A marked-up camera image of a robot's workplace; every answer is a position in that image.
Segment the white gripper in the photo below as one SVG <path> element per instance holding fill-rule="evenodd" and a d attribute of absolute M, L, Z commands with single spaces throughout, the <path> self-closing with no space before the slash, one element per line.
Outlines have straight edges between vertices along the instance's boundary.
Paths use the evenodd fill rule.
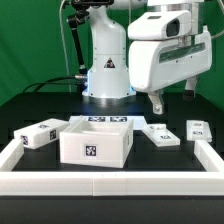
<path fill-rule="evenodd" d="M 207 27 L 195 36 L 193 46 L 179 47 L 177 39 L 170 39 L 134 41 L 129 49 L 131 86 L 149 93 L 153 113 L 157 115 L 163 113 L 164 107 L 162 93 L 157 90 L 187 79 L 183 99 L 191 101 L 195 98 L 197 75 L 209 70 L 211 64 L 211 35 Z"/>

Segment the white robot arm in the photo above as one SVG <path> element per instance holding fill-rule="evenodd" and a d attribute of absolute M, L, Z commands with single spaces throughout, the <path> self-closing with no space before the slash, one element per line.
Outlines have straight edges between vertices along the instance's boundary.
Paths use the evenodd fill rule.
<path fill-rule="evenodd" d="M 192 100 L 198 75 L 212 64 L 212 39 L 202 24 L 208 0 L 114 0 L 113 9 L 150 8 L 127 28 L 108 18 L 106 7 L 92 6 L 93 65 L 83 95 L 102 103 L 146 93 L 153 112 L 163 112 L 162 91 L 185 81 Z"/>

